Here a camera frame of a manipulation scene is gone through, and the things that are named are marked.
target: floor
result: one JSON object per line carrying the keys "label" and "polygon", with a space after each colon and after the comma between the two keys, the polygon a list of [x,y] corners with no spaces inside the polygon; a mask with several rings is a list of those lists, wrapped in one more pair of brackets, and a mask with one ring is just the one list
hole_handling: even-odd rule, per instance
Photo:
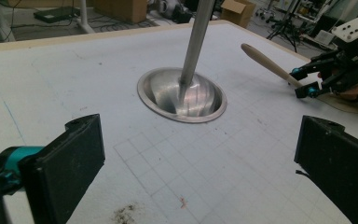
{"label": "floor", "polygon": [[[257,4],[255,11],[268,5],[267,2],[263,1],[256,1],[255,3]],[[2,6],[2,9],[7,22],[12,24],[12,32],[17,41],[84,34],[84,32],[77,26],[75,20],[60,21],[49,24],[35,19],[33,13],[38,10],[45,10],[45,8],[20,9]],[[276,11],[275,18],[277,20],[280,20],[283,16],[283,13]],[[173,21],[162,18],[157,13],[157,11],[149,12],[147,15],[147,20],[138,24],[129,24],[122,21],[115,21],[111,18],[96,13],[92,7],[88,8],[88,18],[89,25],[96,33],[175,24]],[[254,16],[251,18],[251,22],[249,23],[247,29],[258,35],[267,37],[274,31],[271,28],[273,24],[274,23],[272,22],[267,23],[259,16],[256,16],[254,13]],[[0,42],[2,42],[4,39],[6,38],[0,36]],[[282,35],[275,35],[271,40],[287,49],[295,51],[295,48],[292,46],[292,44],[290,44],[289,41]],[[311,44],[304,41],[296,43],[296,50],[297,53],[307,58],[317,56],[324,52],[324,49],[312,46]]]}

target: white tabletop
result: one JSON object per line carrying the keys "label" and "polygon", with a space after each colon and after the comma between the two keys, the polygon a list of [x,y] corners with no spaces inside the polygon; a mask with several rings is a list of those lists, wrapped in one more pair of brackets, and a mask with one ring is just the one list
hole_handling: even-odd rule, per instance
{"label": "white tabletop", "polygon": [[[191,28],[114,33],[0,45],[0,152],[44,146],[67,121],[101,115],[105,165],[68,223],[119,223],[115,212],[130,204],[133,223],[144,224],[350,223],[295,174],[294,156],[303,115],[357,138],[358,115],[298,100],[241,43],[286,71],[303,58],[230,23],[210,25],[197,72],[223,89],[227,110],[185,124],[149,110],[136,86],[152,69],[183,66]],[[33,223],[24,192],[6,202],[13,223]]]}

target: metal bowl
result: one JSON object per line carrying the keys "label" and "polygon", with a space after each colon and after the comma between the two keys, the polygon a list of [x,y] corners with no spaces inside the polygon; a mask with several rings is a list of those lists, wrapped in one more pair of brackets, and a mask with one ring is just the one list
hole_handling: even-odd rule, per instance
{"label": "metal bowl", "polygon": [[211,80],[195,73],[191,84],[180,84],[182,68],[159,68],[138,82],[142,101],[161,116],[186,123],[217,119],[227,107],[227,98]]}

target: dirt spot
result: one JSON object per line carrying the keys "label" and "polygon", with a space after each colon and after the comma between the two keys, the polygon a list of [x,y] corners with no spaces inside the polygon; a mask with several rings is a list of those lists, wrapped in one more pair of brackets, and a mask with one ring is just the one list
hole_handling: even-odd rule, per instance
{"label": "dirt spot", "polygon": [[184,197],[180,198],[180,202],[182,203],[182,206],[180,208],[184,209],[187,206],[187,202]]}
{"label": "dirt spot", "polygon": [[115,224],[135,224],[136,222],[133,219],[133,216],[138,209],[138,204],[129,204],[115,211],[115,217],[112,219]]}

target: tripod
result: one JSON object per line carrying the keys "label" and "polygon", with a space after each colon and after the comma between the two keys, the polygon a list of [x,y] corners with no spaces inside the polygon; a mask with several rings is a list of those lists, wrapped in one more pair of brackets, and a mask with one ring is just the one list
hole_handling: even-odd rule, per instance
{"label": "tripod", "polygon": [[295,48],[295,52],[297,52],[297,47],[296,47],[296,40],[295,39],[291,39],[287,34],[286,34],[286,28],[290,29],[290,31],[292,32],[292,35],[294,35],[294,27],[292,24],[292,17],[295,14],[295,10],[298,7],[298,4],[300,3],[300,0],[293,0],[290,3],[289,8],[286,11],[286,14],[284,15],[283,19],[281,21],[277,21],[275,23],[275,27],[277,27],[276,29],[274,29],[274,32],[272,32],[269,36],[267,36],[267,39],[272,39],[275,35],[282,35],[284,36],[289,42],[290,44]]}

